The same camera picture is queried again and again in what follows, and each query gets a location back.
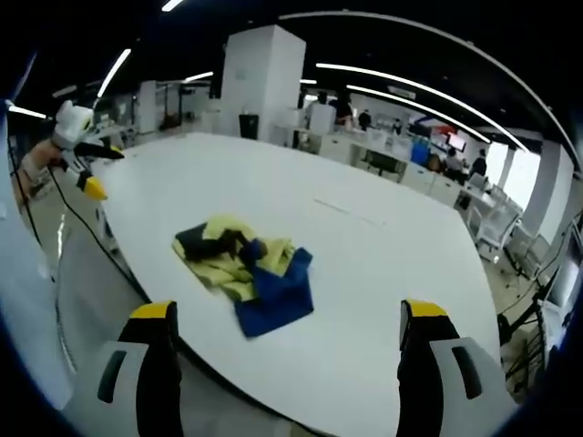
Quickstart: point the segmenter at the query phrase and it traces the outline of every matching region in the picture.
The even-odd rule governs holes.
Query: window
[[[507,155],[508,146],[506,144],[492,143],[490,145],[490,149],[488,149],[488,155],[486,158],[486,176],[494,185],[498,185],[500,183],[500,178],[502,177],[502,171],[504,169],[504,163],[506,162]]]
[[[520,149],[515,150],[504,191],[522,209],[527,209],[532,190],[537,181],[539,165],[540,155]]]

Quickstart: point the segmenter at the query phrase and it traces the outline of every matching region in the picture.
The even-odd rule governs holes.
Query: wire
[[[55,186],[56,189],[58,191],[58,194],[61,196],[61,199],[63,200],[63,203],[65,204],[65,206],[67,207],[67,209],[69,211],[71,211],[73,213],[73,215],[75,217],[77,217],[79,219],[79,221],[81,223],[83,223],[83,226],[85,226],[85,228],[87,228],[87,230],[89,231],[89,233],[91,234],[91,237],[93,237],[93,239],[95,240],[95,242],[97,243],[97,245],[99,246],[99,248],[101,249],[101,251],[109,258],[109,260],[113,263],[113,265],[116,267],[116,269],[118,269],[119,273],[121,273],[123,275],[123,277],[128,281],[129,285],[134,289],[134,290],[139,290],[139,285],[138,283],[131,278],[118,264],[117,261],[115,261],[113,259],[113,257],[111,256],[111,254],[107,251],[106,248],[103,247],[103,245],[101,244],[101,241],[99,241],[99,238],[97,237],[97,235],[95,235],[95,232],[93,232],[93,229],[87,224],[86,221],[83,220],[83,218],[71,207],[71,205],[69,205],[69,203],[66,201],[65,195],[63,194],[63,190],[61,189],[61,187],[58,185],[58,182],[56,182],[56,178],[55,175],[53,174],[53,169],[51,167],[48,168],[48,172],[51,175],[51,178],[53,179],[53,182],[55,182]]]
[[[557,255],[555,255],[555,257],[554,257],[554,258],[553,258],[551,261],[549,261],[549,262],[547,263],[547,265],[546,265],[546,266],[545,266],[543,269],[541,269],[541,270],[539,270],[539,271],[538,271],[538,274],[537,274],[537,276],[536,276],[536,277],[533,279],[533,281],[532,281],[532,284],[530,284],[530,287],[528,287],[528,290],[525,292],[525,294],[523,294],[523,295],[522,295],[522,296],[521,296],[521,297],[520,297],[520,298],[519,298],[519,299],[518,299],[516,302],[514,302],[514,303],[513,303],[512,305],[510,305],[508,308],[506,308],[505,310],[503,310],[502,312],[500,312],[500,314],[504,314],[504,313],[505,313],[505,312],[507,312],[508,310],[510,310],[510,309],[512,309],[512,308],[514,308],[516,305],[518,305],[518,303],[520,303],[520,301],[521,301],[522,299],[524,299],[524,298],[525,298],[525,297],[528,295],[528,293],[529,293],[529,292],[532,290],[533,286],[534,286],[535,284],[537,284],[537,283],[538,283],[538,278],[540,278],[540,275],[542,275],[542,273],[543,273],[543,272],[544,272],[546,269],[548,269],[548,268],[549,268],[549,267],[550,267],[550,266],[551,266],[551,265],[552,265],[552,264],[553,264],[553,263],[554,263],[554,262],[557,260],[557,258],[560,256],[560,254],[561,254],[561,250],[563,249],[563,245],[565,244],[565,241],[566,241],[566,239],[567,239],[567,235],[568,235],[568,230],[566,230],[566,231],[565,231],[565,234],[563,235],[563,239],[561,240],[561,245],[560,245],[560,247],[558,248]]]
[[[18,169],[16,167],[16,159],[14,151],[12,150],[12,144],[10,143],[10,138],[8,139],[8,153],[10,154],[10,160],[12,161],[12,167],[15,170],[16,176],[16,184],[18,185],[18,189],[20,190],[20,196],[22,201],[25,205],[26,214],[28,215],[28,221],[30,221],[30,227],[33,229],[33,233],[35,234],[36,241],[38,242],[39,246],[43,246],[40,242],[40,237],[38,237],[38,231],[36,230],[35,220],[33,219],[33,214],[30,212],[30,206],[28,205],[28,196],[25,194],[25,189],[22,188],[22,181],[20,180],[20,175],[18,174]]]

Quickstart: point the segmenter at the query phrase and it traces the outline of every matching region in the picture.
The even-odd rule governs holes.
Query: ceiling
[[[53,92],[102,80],[127,47],[132,48],[132,54],[109,93],[135,89],[145,79],[181,79],[209,70],[221,71],[230,34],[278,23],[307,42],[304,77],[317,79],[319,86],[334,89],[352,84],[386,92],[390,85],[386,79],[322,70],[315,64],[369,68],[439,89],[505,127],[534,130],[564,143],[546,111],[521,85],[483,57],[448,39],[371,18],[278,20],[285,14],[348,9],[408,18],[471,41],[521,77],[552,107],[566,131],[574,131],[569,111],[578,106],[583,87],[575,65],[579,49],[577,13],[569,11],[572,6],[567,4],[554,2],[548,7],[501,0],[295,0],[285,4],[269,0],[185,0],[165,14],[161,7],[166,1],[102,0],[88,7],[87,2],[66,0],[57,5],[44,2],[37,8],[26,4],[12,11],[12,23],[20,29],[18,35],[13,31],[5,36],[5,41],[12,42],[8,52],[15,59],[13,65],[21,66],[28,49],[38,47],[36,62],[16,103],[53,113],[58,105],[51,97]],[[14,68],[8,78],[14,81],[21,74]],[[485,124],[442,98],[417,93],[420,103],[469,126]]]

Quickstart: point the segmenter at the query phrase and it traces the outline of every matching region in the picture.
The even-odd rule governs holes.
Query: floor
[[[364,171],[367,171],[365,164],[360,164],[359,167],[361,167]],[[95,214],[97,203],[87,199],[78,189],[72,187],[70,184],[64,181],[60,174],[56,174],[56,177],[57,181],[59,181],[60,187],[63,189],[66,199],[71,204],[71,206],[83,217],[83,219],[89,224],[91,228],[97,231],[97,219]],[[390,175],[388,173],[384,173],[382,177],[395,181],[395,176]],[[42,247],[47,254],[50,266],[53,269],[55,275],[57,275],[58,273],[59,261],[62,259],[62,257],[64,257],[64,251],[66,250],[66,247],[69,249],[69,251],[76,252],[73,258],[77,254],[82,257],[88,256],[87,254],[89,252],[96,250],[95,242],[88,236],[83,225],[66,209],[52,181],[50,181],[50,183],[48,183],[46,187],[43,188],[37,199],[35,199],[32,202],[31,210],[33,217],[35,218],[35,224],[38,229]],[[26,214],[24,214],[24,219],[26,222],[28,222]],[[69,241],[72,235],[76,236],[85,235],[85,237],[84,239],[77,240],[72,239],[71,241]],[[516,274],[513,272],[512,268],[510,267],[509,263],[504,257],[496,265],[485,260],[483,262],[484,270],[487,275],[490,284],[490,289],[492,291],[493,300],[496,306],[496,312],[500,312],[502,310],[507,309],[511,305],[516,304],[513,308],[506,312],[506,316],[508,317],[509,321],[512,322],[531,303],[530,297],[534,293],[534,288],[530,287],[530,283],[526,279],[518,278],[516,276]],[[87,295],[82,298],[75,296],[74,300],[72,300],[73,303],[71,305],[76,306],[69,306],[69,309],[67,310],[70,312],[68,317],[64,317],[64,320],[66,319],[67,323],[72,323],[74,325],[79,323],[87,324],[85,320],[92,320],[93,321],[92,324],[100,327],[101,329],[92,330],[91,334],[88,334],[85,338],[79,340],[76,344],[69,345],[70,348],[77,349],[77,351],[74,352],[74,354],[76,354],[77,356],[84,354],[87,355],[88,354],[87,348],[90,349],[98,347],[99,342],[102,341],[101,339],[104,338],[104,336],[105,338],[111,336],[115,337],[116,330],[120,329],[118,326],[112,329],[111,326],[107,325],[108,324],[107,317],[101,319],[100,316],[98,315],[99,310],[97,309],[96,306],[117,305],[117,302],[115,301],[116,299],[115,295],[110,296],[111,300],[107,300],[108,298],[106,297],[106,295],[107,294],[99,293],[101,302],[98,303],[92,301],[95,300],[95,296]],[[127,307],[128,309],[131,309],[132,306],[135,307],[139,304],[140,304],[139,300],[130,298],[128,299]],[[77,310],[73,310],[73,308],[83,308],[83,311],[88,311],[88,313],[84,314],[83,316],[81,315],[81,313],[74,314],[74,312],[76,312]],[[102,311],[108,312],[108,308],[103,307]],[[127,314],[123,313],[122,311],[122,313],[118,316],[118,319],[125,320],[126,317]],[[529,330],[520,331],[515,336],[515,338],[513,338],[511,343],[509,345],[506,345],[502,350],[503,363],[506,369],[508,369],[510,364],[515,361],[526,339],[534,335],[533,329],[534,327],[536,327],[536,324],[530,324],[527,326],[529,327]],[[204,376],[201,376],[199,374],[199,371],[197,371],[196,369],[193,370],[191,366],[190,367],[188,366],[188,364],[185,364],[185,366],[189,368],[189,371],[191,371],[191,376],[189,377],[191,377],[193,380],[196,380],[197,381],[196,383],[198,385],[201,384],[205,386],[212,385],[210,382],[206,381],[206,378]],[[512,381],[508,384],[508,389],[510,391],[514,390],[514,385]],[[207,390],[208,392],[214,391],[215,393],[220,393],[220,389],[217,388],[207,387],[207,389],[205,390]],[[245,420],[241,418],[241,415],[243,415],[244,417],[251,416],[255,417],[253,416],[253,414],[255,414],[259,418],[257,419],[259,423],[263,423],[262,421],[269,422],[269,420],[263,417],[264,414],[263,412],[257,412],[257,409],[255,409],[254,407],[249,408],[245,405],[239,405],[237,402],[240,401],[234,401],[229,395],[220,394],[215,396],[215,398],[218,399],[217,403],[220,405],[230,405],[229,407],[225,407],[229,410],[228,417],[230,423],[232,423],[232,421],[236,419],[236,421],[238,421],[236,423],[240,423],[242,426],[242,424],[245,423]],[[202,420],[202,422],[207,423],[208,426],[211,426],[209,423],[212,422],[210,421],[210,417],[212,416],[212,414],[210,412],[205,412],[205,414],[207,415],[205,416],[203,414],[204,419]],[[221,410],[220,415],[224,419],[224,410]],[[282,420],[276,418],[275,422],[270,422],[269,426],[265,425],[266,427],[263,429],[263,432],[255,432],[254,435],[266,435],[266,436],[292,435],[295,437],[310,435],[308,432],[306,432],[303,428],[299,426],[284,421],[285,423],[288,424],[288,426],[286,427],[284,425],[281,425],[280,421]],[[215,421],[212,423],[215,423],[215,425],[213,425],[215,426],[215,428],[213,428],[214,433],[208,433],[208,428],[204,427],[200,428],[201,421],[198,418],[196,421],[191,423],[189,428],[192,430],[192,432],[187,432],[187,435],[217,435],[217,436],[229,435],[227,432],[217,431],[220,429],[220,426],[217,425],[217,423],[222,422]]]

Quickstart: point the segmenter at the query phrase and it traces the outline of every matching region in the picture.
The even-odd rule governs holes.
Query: robotic hand
[[[101,141],[87,142],[93,116],[93,109],[74,106],[67,100],[56,114],[52,142],[61,149],[61,167],[66,176],[90,198],[105,200],[107,195],[101,182],[80,158],[122,159],[124,156],[119,150],[104,147]]]

